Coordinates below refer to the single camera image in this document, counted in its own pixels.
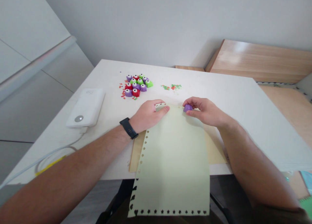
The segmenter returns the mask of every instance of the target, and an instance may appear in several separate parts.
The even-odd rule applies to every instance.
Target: charging cable
[[[83,127],[80,129],[80,137],[75,140],[74,142],[66,145],[66,146],[63,146],[63,147],[60,147],[60,148],[57,148],[53,151],[51,151],[50,153],[44,155],[43,157],[41,157],[40,159],[38,159],[37,161],[35,161],[33,164],[29,165],[28,167],[26,167],[25,169],[21,170],[20,172],[16,173],[15,175],[13,175],[12,177],[6,179],[3,181],[3,183],[0,185],[0,190],[5,186],[7,185],[9,182],[11,182],[13,179],[15,179],[16,177],[20,176],[22,173],[24,173],[25,171],[29,170],[31,167],[36,166],[36,168],[38,168],[39,164],[47,157],[51,156],[52,154],[62,150],[62,149],[65,149],[65,148],[71,148],[71,149],[74,149],[74,151],[77,151],[77,149],[71,145],[73,145],[74,143],[77,143],[83,136],[84,134],[87,132],[88,130],[88,127]]]

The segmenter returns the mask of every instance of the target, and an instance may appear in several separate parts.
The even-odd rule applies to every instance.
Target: white cable
[[[64,148],[67,148],[68,146],[71,146],[71,145],[73,145],[74,143],[77,143],[77,142],[84,136],[85,132],[84,132],[84,133],[81,133],[81,136],[80,136],[76,141],[74,141],[74,142],[72,142],[72,143],[70,143],[70,144],[68,144],[68,145],[66,145],[66,146],[63,146],[63,147],[60,147],[60,148],[57,148],[57,149],[51,151],[51,152],[48,153],[47,155],[44,155],[42,158],[40,158],[40,159],[38,159],[37,161],[35,161],[35,162],[34,162],[33,164],[31,164],[30,166],[26,167],[25,169],[21,170],[20,172],[16,173],[15,175],[13,175],[11,178],[8,178],[8,179],[4,180],[3,183],[0,185],[0,190],[1,190],[5,185],[7,185],[9,182],[11,182],[13,179],[15,179],[16,177],[20,176],[22,173],[24,173],[25,171],[29,170],[31,167],[37,165],[39,162],[41,162],[42,160],[44,160],[46,157],[48,157],[48,156],[54,154],[54,153],[57,152],[57,151],[60,151],[60,150],[62,150],[62,149],[64,149]]]

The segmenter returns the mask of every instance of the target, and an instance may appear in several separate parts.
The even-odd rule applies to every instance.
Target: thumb
[[[197,119],[201,119],[201,115],[202,115],[202,112],[201,111],[198,111],[198,110],[188,110],[186,112],[186,115],[188,116],[192,116],[194,118],[197,118]]]
[[[164,117],[168,113],[169,109],[169,106],[165,106],[164,108],[162,108],[160,111],[157,112],[158,117],[162,119],[162,117]]]

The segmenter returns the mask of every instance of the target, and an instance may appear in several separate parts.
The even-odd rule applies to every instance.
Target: teal object
[[[312,174],[307,171],[300,171],[300,173],[305,182],[306,188],[308,189],[310,195],[312,195]]]

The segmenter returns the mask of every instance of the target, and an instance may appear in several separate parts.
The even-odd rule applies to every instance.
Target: hand
[[[184,101],[183,106],[186,104],[191,105],[193,109],[200,109],[200,111],[188,110],[186,114],[198,118],[204,124],[214,127],[223,127],[230,122],[235,121],[207,98],[190,97]]]
[[[165,106],[156,112],[156,104],[164,103],[163,100],[152,100],[144,102],[137,110],[135,115],[129,120],[136,133],[140,133],[146,129],[155,126],[169,111],[170,107]]]

